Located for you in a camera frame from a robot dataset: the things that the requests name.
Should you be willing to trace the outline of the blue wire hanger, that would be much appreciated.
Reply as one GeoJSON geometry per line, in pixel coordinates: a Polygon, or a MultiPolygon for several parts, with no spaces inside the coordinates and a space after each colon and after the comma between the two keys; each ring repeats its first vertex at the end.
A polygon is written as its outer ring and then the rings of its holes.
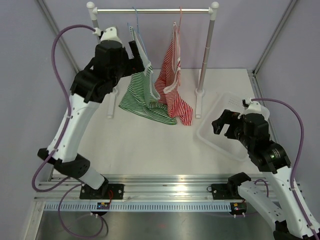
{"type": "Polygon", "coordinates": [[[150,61],[147,55],[147,51],[140,33],[140,26],[139,26],[139,17],[138,17],[138,11],[135,7],[132,7],[135,11],[135,17],[136,17],[136,27],[133,27],[131,24],[127,23],[131,39],[135,41],[138,53],[141,57],[141,60],[143,62],[144,67],[150,65],[150,61]]]}

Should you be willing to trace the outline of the green striped tank top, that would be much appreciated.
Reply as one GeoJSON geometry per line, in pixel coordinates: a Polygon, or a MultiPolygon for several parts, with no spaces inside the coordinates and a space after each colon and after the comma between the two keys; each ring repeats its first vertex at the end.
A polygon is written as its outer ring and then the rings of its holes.
{"type": "Polygon", "coordinates": [[[136,41],[136,45],[145,69],[131,76],[129,86],[120,101],[119,107],[140,117],[166,125],[176,125],[177,120],[169,116],[167,105],[159,102],[160,95],[153,83],[152,64],[139,41],[136,41]]]}

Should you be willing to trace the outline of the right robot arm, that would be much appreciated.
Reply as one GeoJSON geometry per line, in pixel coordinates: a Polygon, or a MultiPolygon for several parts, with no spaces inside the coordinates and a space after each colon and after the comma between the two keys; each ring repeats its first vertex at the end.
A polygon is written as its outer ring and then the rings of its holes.
{"type": "Polygon", "coordinates": [[[228,178],[227,193],[249,202],[269,224],[276,240],[318,240],[320,224],[307,207],[298,185],[290,180],[291,162],[278,143],[270,139],[269,124],[259,113],[241,115],[225,109],[212,122],[218,135],[224,125],[228,139],[239,141],[251,162],[271,185],[279,205],[261,193],[251,178],[241,172],[228,178]]]}

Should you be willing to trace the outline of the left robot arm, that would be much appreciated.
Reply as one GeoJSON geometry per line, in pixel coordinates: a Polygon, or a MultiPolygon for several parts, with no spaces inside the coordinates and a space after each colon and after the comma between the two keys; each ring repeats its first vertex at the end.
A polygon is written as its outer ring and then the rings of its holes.
{"type": "Polygon", "coordinates": [[[59,173],[90,187],[90,193],[97,199],[108,194],[109,181],[78,153],[78,148],[88,123],[105,96],[112,93],[121,78],[144,71],[136,41],[130,41],[129,46],[132,58],[116,40],[103,40],[95,47],[94,57],[75,75],[70,88],[70,108],[56,136],[47,148],[41,148],[37,153],[59,173]]]}

